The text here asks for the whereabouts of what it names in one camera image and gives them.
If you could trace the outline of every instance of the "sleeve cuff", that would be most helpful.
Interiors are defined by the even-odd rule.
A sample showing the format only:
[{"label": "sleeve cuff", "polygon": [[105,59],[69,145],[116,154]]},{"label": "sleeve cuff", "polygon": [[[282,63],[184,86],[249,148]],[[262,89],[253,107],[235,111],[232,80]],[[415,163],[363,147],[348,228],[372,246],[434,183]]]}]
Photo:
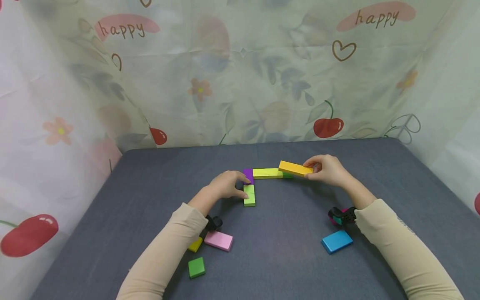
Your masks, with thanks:
[{"label": "sleeve cuff", "polygon": [[203,229],[208,223],[208,220],[196,208],[182,203],[170,218],[169,223],[183,223],[193,229]]},{"label": "sleeve cuff", "polygon": [[396,213],[382,199],[375,200],[362,210],[355,210],[357,226],[364,232],[367,229],[379,229],[392,218],[397,219]]}]

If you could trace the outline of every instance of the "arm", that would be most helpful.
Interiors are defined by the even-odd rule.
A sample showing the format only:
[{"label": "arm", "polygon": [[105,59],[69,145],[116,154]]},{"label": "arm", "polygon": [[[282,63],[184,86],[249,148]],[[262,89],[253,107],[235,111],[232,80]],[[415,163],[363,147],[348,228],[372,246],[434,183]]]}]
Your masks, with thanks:
[{"label": "arm", "polygon": [[240,172],[227,171],[176,210],[162,231],[148,245],[127,274],[117,300],[161,300],[165,288],[188,246],[208,223],[205,216],[220,198],[248,196],[235,183],[250,181]]},{"label": "arm", "polygon": [[356,208],[357,226],[374,244],[410,300],[461,300],[460,291],[435,255],[381,199],[351,176],[333,156],[314,156],[306,177],[343,188]]}]

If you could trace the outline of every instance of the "hand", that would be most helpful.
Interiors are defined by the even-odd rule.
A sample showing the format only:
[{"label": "hand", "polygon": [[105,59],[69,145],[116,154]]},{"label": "hand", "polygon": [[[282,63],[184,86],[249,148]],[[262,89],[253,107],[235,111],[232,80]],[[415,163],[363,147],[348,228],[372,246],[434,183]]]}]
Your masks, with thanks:
[{"label": "hand", "polygon": [[322,181],[341,188],[354,181],[353,176],[345,170],[338,158],[331,155],[317,155],[307,159],[304,167],[313,168],[313,173],[305,175],[309,180]]},{"label": "hand", "polygon": [[213,193],[217,194],[218,198],[240,197],[242,199],[248,199],[247,193],[235,188],[237,180],[250,183],[250,180],[241,172],[225,171],[213,178],[212,182],[207,187]]}]

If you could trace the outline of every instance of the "beige sleeve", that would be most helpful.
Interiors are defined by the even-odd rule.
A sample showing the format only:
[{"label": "beige sleeve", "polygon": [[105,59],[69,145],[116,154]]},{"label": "beige sleeve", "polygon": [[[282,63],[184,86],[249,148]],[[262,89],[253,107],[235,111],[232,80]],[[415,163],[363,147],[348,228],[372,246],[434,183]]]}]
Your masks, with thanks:
[{"label": "beige sleeve", "polygon": [[133,265],[117,300],[161,300],[182,256],[207,223],[198,210],[183,203]]},{"label": "beige sleeve", "polygon": [[355,215],[360,231],[383,255],[408,299],[463,299],[435,255],[382,199]]}]

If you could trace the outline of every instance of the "orange flower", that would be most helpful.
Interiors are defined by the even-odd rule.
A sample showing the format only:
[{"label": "orange flower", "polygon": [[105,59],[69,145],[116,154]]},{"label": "orange flower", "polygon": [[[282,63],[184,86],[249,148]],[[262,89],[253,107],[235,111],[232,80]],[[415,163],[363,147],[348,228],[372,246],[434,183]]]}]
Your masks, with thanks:
[{"label": "orange flower", "polygon": [[68,137],[68,134],[72,132],[73,126],[67,124],[61,117],[55,118],[55,123],[45,122],[43,123],[43,129],[50,132],[45,142],[49,145],[55,145],[56,143],[63,141],[67,145],[71,145],[72,142]]},{"label": "orange flower", "polygon": [[190,95],[197,95],[198,101],[203,102],[204,96],[211,96],[212,90],[207,80],[198,81],[196,78],[192,79],[192,88],[188,90]]},{"label": "orange flower", "polygon": [[405,76],[405,81],[400,81],[396,84],[396,88],[401,89],[400,95],[415,84],[415,79],[418,76],[417,71],[410,71]]}]

